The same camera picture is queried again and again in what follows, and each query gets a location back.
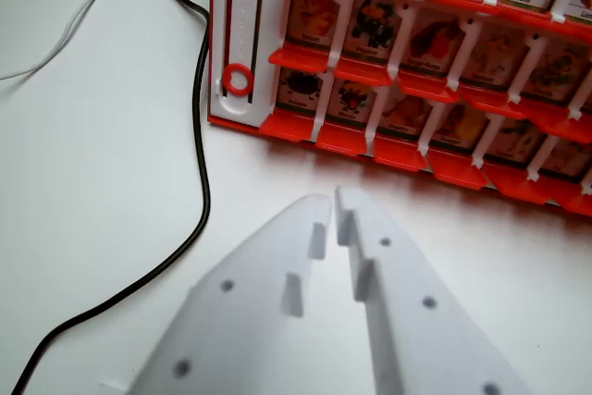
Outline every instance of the red ring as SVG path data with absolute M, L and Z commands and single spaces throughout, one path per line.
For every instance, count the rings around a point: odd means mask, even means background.
M 232 86 L 230 80 L 232 79 L 232 73 L 234 71 L 238 71 L 242 73 L 245 78 L 247 78 L 247 86 L 244 88 L 236 88 Z M 246 96 L 250 92 L 253 91 L 253 74 L 252 72 L 245 67 L 243 64 L 230 64 L 226 65 L 224 71 L 222 72 L 222 85 L 226 88 L 229 92 L 234 94 L 235 96 Z

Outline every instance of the red plastic hinge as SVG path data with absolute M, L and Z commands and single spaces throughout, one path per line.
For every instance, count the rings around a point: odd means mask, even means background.
M 458 94 L 477 110 L 495 113 L 512 119 L 524 119 L 525 115 L 514 104 L 508 102 L 508 94 L 484 88 L 461 85 Z
M 516 107 L 548 134 L 584 144 L 592 142 L 592 117 L 589 115 L 582 115 L 579 120 L 569 119 L 569 109 L 565 107 L 524 98 Z
M 481 170 L 473 165 L 471 156 L 430 148 L 427 157 L 439 180 L 472 190 L 479 190 L 488 183 Z
M 572 184 L 559 179 L 540 179 L 548 188 L 551 197 L 568 212 L 592 216 L 592 195 L 584 194 L 581 184 Z
M 342 57 L 335 67 L 335 77 L 352 80 L 365 85 L 390 85 L 392 78 L 384 65 L 362 62 Z
M 452 104 L 459 100 L 458 94 L 447 86 L 446 78 L 434 78 L 400 69 L 397 79 L 399 87 L 404 93 L 444 104 Z
M 259 128 L 266 136 L 287 141 L 307 141 L 313 133 L 315 118 L 276 108 Z
M 299 69 L 309 73 L 327 70 L 329 53 L 285 42 L 284 46 L 269 57 L 269 62 L 281 67 Z
M 486 162 L 483 172 L 501 194 L 534 204 L 545 204 L 550 194 L 541 181 L 528 179 L 528 171 Z
M 460 7 L 467 11 L 481 14 L 494 15 L 496 8 L 483 3 L 483 0 L 433 0 L 442 5 Z
M 386 166 L 402 168 L 413 173 L 427 167 L 417 150 L 417 143 L 401 141 L 377 134 L 374 139 L 374 159 Z
M 316 146 L 331 152 L 357 156 L 368 150 L 363 130 L 325 122 L 316 138 Z

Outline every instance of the white table surface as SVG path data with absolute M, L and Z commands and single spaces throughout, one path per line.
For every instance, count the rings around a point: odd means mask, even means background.
M 41 59 L 81 1 L 0 0 L 0 72 Z M 202 198 L 190 97 L 203 32 L 174 0 L 97 0 L 46 68 L 0 82 L 0 393 L 52 327 L 192 230 Z M 199 242 L 57 341 L 27 393 L 128 386 L 204 272 L 287 204 L 339 184 L 384 203 L 536 394 L 590 393 L 589 222 L 209 124 L 203 133 L 213 207 Z M 310 292 L 292 344 L 298 377 L 283 393 L 371 393 L 364 308 L 333 229 Z

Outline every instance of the white cable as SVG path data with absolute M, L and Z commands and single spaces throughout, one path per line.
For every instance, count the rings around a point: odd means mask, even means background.
M 16 71 L 14 73 L 8 73 L 5 75 L 1 75 L 0 80 L 16 78 L 17 76 L 22 76 L 23 74 L 32 73 L 34 71 L 37 71 L 40 68 L 43 68 L 45 65 L 47 65 L 47 63 L 49 61 L 51 61 L 54 57 L 56 57 L 56 55 L 69 42 L 70 38 L 74 35 L 74 32 L 76 31 L 76 29 L 80 25 L 82 18 L 88 12 L 89 8 L 91 7 L 91 5 L 93 4 L 94 1 L 95 0 L 85 0 L 82 3 L 82 5 L 79 6 L 79 8 L 74 12 L 72 17 L 70 18 L 69 22 L 66 24 L 66 28 L 64 29 L 62 36 L 59 38 L 59 40 L 55 44 L 54 48 L 52 48 L 52 51 L 50 51 L 49 54 L 44 59 L 42 59 L 41 62 L 33 65 L 30 68 L 23 69 L 21 71 Z

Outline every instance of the black cable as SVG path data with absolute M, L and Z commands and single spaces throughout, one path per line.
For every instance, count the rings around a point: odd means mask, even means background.
M 202 196 L 203 198 L 203 210 L 202 215 L 200 216 L 200 220 L 197 223 L 197 226 L 189 235 L 187 240 L 185 240 L 178 249 L 173 252 L 165 261 L 155 267 L 153 270 L 148 272 L 146 275 L 135 281 L 134 283 L 127 286 L 124 290 L 120 291 L 116 295 L 112 296 L 105 302 L 100 303 L 99 305 L 93 307 L 82 314 L 76 315 L 73 318 L 70 318 L 68 321 L 60 324 L 56 328 L 54 328 L 51 332 L 49 332 L 45 338 L 39 343 L 35 351 L 33 352 L 31 358 L 27 362 L 25 369 L 23 370 L 20 378 L 18 379 L 17 385 L 12 390 L 13 395 L 20 395 L 24 392 L 29 380 L 37 364 L 41 361 L 43 355 L 52 344 L 52 342 L 59 337 L 62 333 L 66 332 L 67 330 L 77 326 L 78 324 L 82 324 L 85 321 L 88 321 L 103 312 L 106 312 L 111 307 L 115 306 L 116 304 L 122 302 L 127 297 L 129 297 L 135 291 L 141 289 L 154 278 L 158 277 L 161 273 L 163 273 L 167 268 L 169 268 L 175 261 L 177 261 L 184 253 L 186 253 L 195 240 L 202 234 L 205 228 L 205 224 L 207 223 L 208 217 L 210 216 L 210 208 L 211 208 L 211 198 L 210 198 L 210 184 L 207 177 L 207 169 L 205 166 L 205 157 L 204 157 L 204 144 L 202 141 L 202 127 L 200 123 L 200 89 L 202 85 L 202 77 L 204 76 L 204 67 L 205 61 L 207 58 L 207 52 L 209 49 L 209 41 L 208 41 L 208 33 L 209 33 L 209 19 L 210 14 L 208 11 L 193 3 L 191 0 L 178 0 L 182 5 L 185 7 L 201 14 L 206 21 L 205 33 L 203 35 L 202 40 L 202 47 L 200 48 L 200 54 L 197 58 L 197 67 L 195 69 L 195 77 L 193 78 L 193 93 L 192 93 L 192 117 L 193 117 L 193 139 L 195 140 L 195 153 L 197 156 L 197 165 L 200 172 L 200 177 L 202 179 Z

